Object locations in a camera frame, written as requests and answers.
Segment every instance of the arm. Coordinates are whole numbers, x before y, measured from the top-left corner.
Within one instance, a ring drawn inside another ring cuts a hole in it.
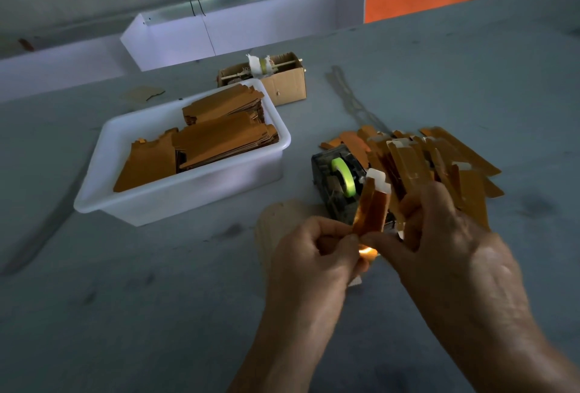
[[[455,210],[438,183],[408,195],[404,242],[371,233],[441,345],[478,392],[576,392],[576,367],[530,311],[521,271],[502,239]]]
[[[307,392],[340,316],[349,282],[368,263],[352,227],[313,217],[272,258],[266,307],[229,393]]]

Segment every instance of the tabletop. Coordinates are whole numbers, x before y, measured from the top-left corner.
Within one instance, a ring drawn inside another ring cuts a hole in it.
[[[258,215],[318,203],[311,155],[365,124],[337,72],[385,126],[442,126],[503,170],[490,225],[547,337],[580,364],[578,7],[477,0],[0,104],[0,390],[224,391],[264,305]],[[154,105],[206,91],[248,51],[293,51],[308,70],[307,100],[279,107],[292,134],[280,181],[139,228],[72,211],[100,127],[135,108],[124,92],[164,88]],[[377,260],[349,289],[311,391],[471,389]]]

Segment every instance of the neon green tape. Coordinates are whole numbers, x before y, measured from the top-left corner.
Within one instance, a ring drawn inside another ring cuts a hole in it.
[[[263,75],[265,75],[268,72],[266,68],[266,59],[260,59],[260,68],[262,68]]]
[[[330,166],[332,167],[332,171],[338,171],[344,180],[343,190],[345,197],[352,198],[357,193],[357,189],[354,186],[353,174],[350,172],[343,158],[334,158]]]

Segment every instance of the yellow-green tape roll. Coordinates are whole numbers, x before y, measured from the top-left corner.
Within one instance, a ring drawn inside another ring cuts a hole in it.
[[[354,186],[353,174],[350,172],[349,167],[344,162],[343,158],[334,158],[330,163],[332,171],[338,171],[344,180],[344,195],[347,198],[352,198],[357,194],[357,189]]]

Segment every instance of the flattened cardboard box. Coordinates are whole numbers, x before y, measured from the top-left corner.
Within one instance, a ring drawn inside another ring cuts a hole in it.
[[[298,60],[296,54],[294,52],[288,52],[286,54],[272,55],[270,59],[272,59],[275,65],[295,61],[292,65],[282,66],[276,74],[261,79],[274,106],[304,100],[306,98],[304,67],[302,66],[302,62]],[[247,66],[247,63],[241,63],[221,69],[217,73],[217,86],[226,86],[227,81],[222,80],[222,77],[240,73]]]

